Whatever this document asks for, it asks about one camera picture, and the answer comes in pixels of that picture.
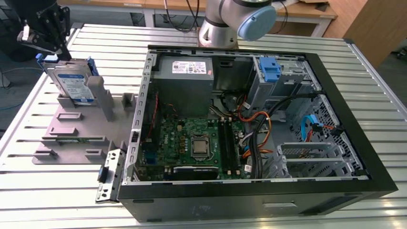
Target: blue plastic latch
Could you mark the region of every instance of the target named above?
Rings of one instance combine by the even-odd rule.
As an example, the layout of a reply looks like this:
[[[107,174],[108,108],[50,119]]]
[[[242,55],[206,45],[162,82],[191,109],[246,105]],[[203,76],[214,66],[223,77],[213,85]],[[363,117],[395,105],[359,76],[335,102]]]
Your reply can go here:
[[[265,73],[265,81],[269,83],[277,82],[281,78],[282,70],[275,58],[261,57],[261,68]]]
[[[44,55],[42,53],[39,53],[36,55],[36,59],[38,59],[38,64],[40,66],[40,68],[46,71],[46,68],[43,67],[42,63],[48,62],[48,63],[56,63],[59,61],[58,55],[48,55],[44,58]]]
[[[95,64],[95,60],[90,57],[88,58],[88,66],[92,72],[92,76],[99,76],[99,71],[96,69],[96,64]]]

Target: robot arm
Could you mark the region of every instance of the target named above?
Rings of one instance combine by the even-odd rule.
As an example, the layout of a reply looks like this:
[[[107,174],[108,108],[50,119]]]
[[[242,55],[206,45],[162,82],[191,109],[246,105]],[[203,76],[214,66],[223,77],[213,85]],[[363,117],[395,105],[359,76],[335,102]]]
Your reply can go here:
[[[70,36],[70,8],[56,0],[6,0],[16,11],[23,24],[18,41],[35,49],[58,54],[60,60],[71,60],[67,49]]]
[[[205,47],[233,48],[238,35],[255,41],[273,28],[277,18],[271,0],[210,0],[199,31]]]

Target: ram slot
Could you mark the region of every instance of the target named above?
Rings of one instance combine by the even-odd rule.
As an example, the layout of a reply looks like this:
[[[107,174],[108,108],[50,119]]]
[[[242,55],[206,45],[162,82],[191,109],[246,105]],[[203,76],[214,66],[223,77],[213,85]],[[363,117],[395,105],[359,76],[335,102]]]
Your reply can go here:
[[[229,152],[229,163],[230,169],[233,173],[241,174],[238,169],[238,154],[235,149],[235,135],[234,130],[231,128],[231,121],[226,121],[225,123],[225,132],[226,132],[226,139],[227,139],[227,152]]]
[[[218,137],[219,137],[219,147],[221,147],[221,160],[222,160],[222,170],[227,173],[231,170],[230,160],[229,160],[229,143],[226,138],[226,125],[225,121],[218,122]]]

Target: small circuit board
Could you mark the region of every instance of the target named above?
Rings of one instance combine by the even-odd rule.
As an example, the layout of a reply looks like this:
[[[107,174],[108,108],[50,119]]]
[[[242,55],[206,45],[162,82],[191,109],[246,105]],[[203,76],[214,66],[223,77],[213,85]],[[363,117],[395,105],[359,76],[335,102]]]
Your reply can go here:
[[[229,124],[229,142],[225,130]],[[144,152],[144,171],[148,180],[166,180],[172,169],[191,171],[195,168],[217,169],[217,179],[245,177],[239,161],[241,122],[222,122],[217,119],[164,119],[162,121],[160,141],[156,152]]]

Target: gray plastic holder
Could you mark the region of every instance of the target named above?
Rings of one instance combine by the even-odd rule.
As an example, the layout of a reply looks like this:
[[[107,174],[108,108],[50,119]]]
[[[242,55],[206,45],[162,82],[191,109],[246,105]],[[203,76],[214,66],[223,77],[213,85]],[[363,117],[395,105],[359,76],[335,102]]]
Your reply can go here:
[[[92,106],[76,106],[70,98],[58,98],[60,107],[34,154],[34,164],[103,164],[116,146],[127,149],[136,95],[112,97],[100,76],[90,77],[88,87],[96,97]]]

